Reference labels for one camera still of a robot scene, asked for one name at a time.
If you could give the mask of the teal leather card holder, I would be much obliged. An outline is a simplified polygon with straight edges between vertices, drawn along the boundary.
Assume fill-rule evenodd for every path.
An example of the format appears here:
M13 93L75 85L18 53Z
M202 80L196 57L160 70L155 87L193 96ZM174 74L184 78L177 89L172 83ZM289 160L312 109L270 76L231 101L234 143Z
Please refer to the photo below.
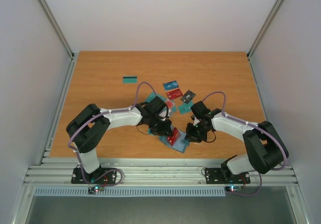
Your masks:
M179 131L180 132L180 137L178 138L178 140L173 143L170 144L169 141L166 139L166 137L159 137L158 139L167 147L176 150L178 152L184 153L186 148L190 145L190 142L185 140L186 137L186 133Z

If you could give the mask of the teal card black stripe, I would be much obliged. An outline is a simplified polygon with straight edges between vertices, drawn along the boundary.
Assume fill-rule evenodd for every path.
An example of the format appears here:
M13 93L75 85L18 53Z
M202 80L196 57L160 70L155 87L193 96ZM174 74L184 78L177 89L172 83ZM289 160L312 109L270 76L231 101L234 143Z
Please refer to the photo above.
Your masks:
M137 83L137 76L124 76L122 82L124 84Z

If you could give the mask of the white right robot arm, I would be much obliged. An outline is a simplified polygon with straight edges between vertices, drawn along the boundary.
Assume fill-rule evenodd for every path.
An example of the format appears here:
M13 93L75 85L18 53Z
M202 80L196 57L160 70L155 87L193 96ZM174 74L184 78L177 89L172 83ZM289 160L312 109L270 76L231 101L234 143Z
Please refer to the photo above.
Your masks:
M185 139L189 142L207 142L207 134L224 132L245 144L246 154L233 156L221 164L222 178L232 182L239 174L257 171L266 174L287 166L289 153L273 124L247 122L221 109L210 110L202 101L192 105L193 123L188 123Z

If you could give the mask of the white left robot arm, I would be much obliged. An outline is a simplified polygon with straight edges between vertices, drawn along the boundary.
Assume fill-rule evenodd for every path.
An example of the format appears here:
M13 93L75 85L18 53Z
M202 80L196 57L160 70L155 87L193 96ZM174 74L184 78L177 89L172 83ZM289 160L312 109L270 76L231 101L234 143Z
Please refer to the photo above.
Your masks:
M66 127L70 138L68 147L77 153L83 177L90 183L101 177L96 147L108 130L125 126L147 125L156 136L172 137L169 107L156 96L149 102L136 103L128 108L103 109L88 105Z

